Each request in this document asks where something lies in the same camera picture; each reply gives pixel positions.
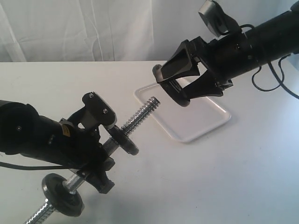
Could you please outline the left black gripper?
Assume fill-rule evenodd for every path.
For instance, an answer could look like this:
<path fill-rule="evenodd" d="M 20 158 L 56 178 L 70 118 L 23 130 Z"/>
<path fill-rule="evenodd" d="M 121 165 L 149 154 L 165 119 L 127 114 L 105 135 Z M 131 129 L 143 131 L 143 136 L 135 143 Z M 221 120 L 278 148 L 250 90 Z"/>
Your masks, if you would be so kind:
<path fill-rule="evenodd" d="M 100 194 L 107 194 L 114 187 L 106 172 L 115 161 L 99 143 L 98 130 L 88 132 L 66 119 L 57 122 L 45 116 L 40 117 L 40 122 L 40 160 L 75 169 L 100 165 L 100 171 L 87 174 L 85 180 Z"/>

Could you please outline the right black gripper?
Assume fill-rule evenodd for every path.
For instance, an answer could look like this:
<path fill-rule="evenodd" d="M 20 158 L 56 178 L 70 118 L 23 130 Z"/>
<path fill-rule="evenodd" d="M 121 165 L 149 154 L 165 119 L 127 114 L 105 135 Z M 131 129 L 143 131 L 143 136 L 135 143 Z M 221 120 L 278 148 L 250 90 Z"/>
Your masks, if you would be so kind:
<path fill-rule="evenodd" d="M 184 40 L 161 67 L 161 82 L 199 76 L 198 62 L 206 72 L 184 87 L 187 97 L 222 97 L 223 91 L 233 86 L 233 78 L 259 67 L 259 37 L 250 32 L 210 42 L 201 37 Z"/>

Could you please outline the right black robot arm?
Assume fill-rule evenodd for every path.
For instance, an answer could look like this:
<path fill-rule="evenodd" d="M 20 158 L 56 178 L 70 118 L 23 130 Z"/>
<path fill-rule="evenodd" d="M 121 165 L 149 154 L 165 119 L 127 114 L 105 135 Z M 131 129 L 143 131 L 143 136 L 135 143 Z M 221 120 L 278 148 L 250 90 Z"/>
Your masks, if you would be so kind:
<path fill-rule="evenodd" d="M 221 97 L 233 78 L 299 51 L 299 11 L 295 8 L 246 32 L 225 13 L 214 22 L 221 39 L 206 42 L 196 37 L 181 42 L 154 73 L 157 83 L 181 106 L 194 98 Z"/>

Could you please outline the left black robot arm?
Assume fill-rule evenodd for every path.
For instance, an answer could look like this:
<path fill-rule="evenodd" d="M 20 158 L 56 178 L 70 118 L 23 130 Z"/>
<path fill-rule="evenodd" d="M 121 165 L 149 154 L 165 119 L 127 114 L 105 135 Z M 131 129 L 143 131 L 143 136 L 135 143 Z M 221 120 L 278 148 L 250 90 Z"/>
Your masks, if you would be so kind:
<path fill-rule="evenodd" d="M 59 122 L 39 115 L 34 107 L 18 102 L 0 102 L 0 150 L 76 169 L 100 193 L 114 183 L 108 179 L 106 162 L 113 162 L 100 144 L 98 128 L 78 126 L 77 116 Z"/>

